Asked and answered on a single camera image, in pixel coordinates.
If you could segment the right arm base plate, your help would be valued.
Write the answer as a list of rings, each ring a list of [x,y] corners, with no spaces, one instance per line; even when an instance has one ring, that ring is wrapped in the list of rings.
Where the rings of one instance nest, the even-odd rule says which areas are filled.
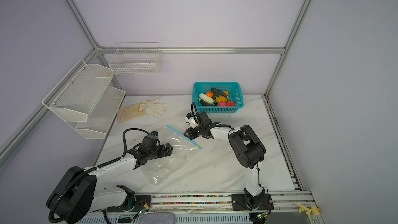
[[[272,211],[274,203],[270,194],[260,193],[253,197],[250,194],[233,194],[232,208],[234,211]]]

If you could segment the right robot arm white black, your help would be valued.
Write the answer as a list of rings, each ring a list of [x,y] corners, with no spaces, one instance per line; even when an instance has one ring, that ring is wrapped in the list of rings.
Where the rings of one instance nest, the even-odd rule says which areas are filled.
[[[233,194],[232,204],[235,211],[274,209],[273,200],[267,187],[260,183],[260,165],[264,160],[266,148],[249,125],[234,128],[228,124],[212,122],[205,111],[188,113],[186,122],[191,126],[184,132],[190,140],[198,137],[227,141],[238,162],[245,171],[246,184],[243,194]]]

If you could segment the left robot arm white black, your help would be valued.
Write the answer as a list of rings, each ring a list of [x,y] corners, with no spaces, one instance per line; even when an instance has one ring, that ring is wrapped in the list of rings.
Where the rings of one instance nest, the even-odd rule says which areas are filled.
[[[120,157],[89,168],[74,166],[67,170],[46,202],[50,223],[75,224],[87,213],[95,211],[102,211],[109,223],[107,209],[110,207],[118,207],[123,212],[137,210],[133,219],[148,211],[150,197],[137,200],[135,192],[125,185],[106,188],[103,184],[150,160],[171,156],[173,147],[169,143],[161,144],[156,131],[146,131],[143,141],[128,149],[126,134],[129,131],[126,129],[122,134],[123,153]]]

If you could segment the clear zip top bag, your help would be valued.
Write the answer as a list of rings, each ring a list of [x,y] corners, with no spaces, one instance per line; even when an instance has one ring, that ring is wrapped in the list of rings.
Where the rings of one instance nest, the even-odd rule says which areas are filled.
[[[201,146],[168,125],[160,132],[159,138],[164,145],[172,147],[172,153],[167,157],[150,160],[143,166],[144,176],[153,185],[163,183],[202,151]]]

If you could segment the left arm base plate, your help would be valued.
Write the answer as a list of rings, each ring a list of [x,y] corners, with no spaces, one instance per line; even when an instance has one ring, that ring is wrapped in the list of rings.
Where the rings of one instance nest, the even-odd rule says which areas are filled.
[[[129,202],[123,206],[114,206],[109,207],[107,212],[116,213],[116,212],[139,212],[145,204],[151,203],[151,195],[136,195],[133,203]]]

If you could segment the teal plastic basket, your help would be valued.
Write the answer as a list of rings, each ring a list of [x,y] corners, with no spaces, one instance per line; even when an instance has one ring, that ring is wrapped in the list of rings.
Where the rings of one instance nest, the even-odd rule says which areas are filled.
[[[236,82],[196,82],[192,102],[199,112],[235,113],[244,106],[240,85]]]

